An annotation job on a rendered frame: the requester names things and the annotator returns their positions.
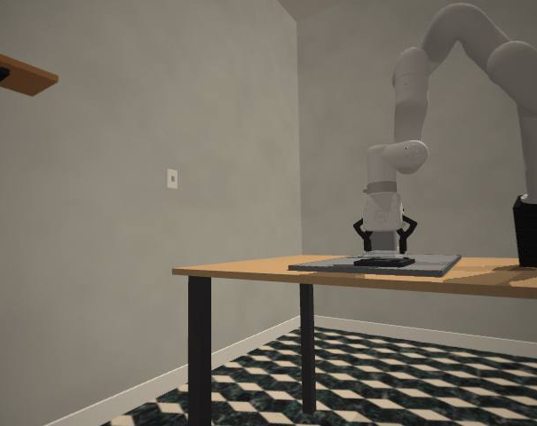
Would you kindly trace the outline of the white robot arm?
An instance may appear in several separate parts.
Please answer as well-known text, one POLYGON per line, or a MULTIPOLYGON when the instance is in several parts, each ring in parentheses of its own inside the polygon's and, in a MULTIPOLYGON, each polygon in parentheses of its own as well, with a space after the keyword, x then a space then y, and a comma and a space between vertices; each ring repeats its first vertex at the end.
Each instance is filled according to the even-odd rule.
POLYGON ((397 192, 396 170, 412 174, 426 161, 428 148, 421 135, 429 103, 429 75, 456 41, 517 103, 527 190, 521 201, 537 204, 537 50, 528 43, 512 42, 471 4, 451 4, 440 10, 419 48, 399 55, 391 77, 395 88, 394 144, 368 148, 363 193, 397 192))

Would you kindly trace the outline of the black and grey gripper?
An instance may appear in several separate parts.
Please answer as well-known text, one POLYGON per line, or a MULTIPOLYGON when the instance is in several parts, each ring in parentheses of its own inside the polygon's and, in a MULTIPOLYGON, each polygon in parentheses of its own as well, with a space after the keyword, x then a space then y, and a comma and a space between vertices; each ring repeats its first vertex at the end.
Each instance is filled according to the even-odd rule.
POLYGON ((399 236, 399 253, 407 251, 407 237, 414 231, 417 222, 404 216, 399 193, 379 192, 365 196, 363 218, 353 225, 357 234, 364 240, 364 250, 371 250, 372 232, 396 231, 399 236), (404 232, 405 222, 409 228, 404 232), (363 225, 365 232, 360 226, 363 225), (402 227, 402 228, 401 228, 402 227))

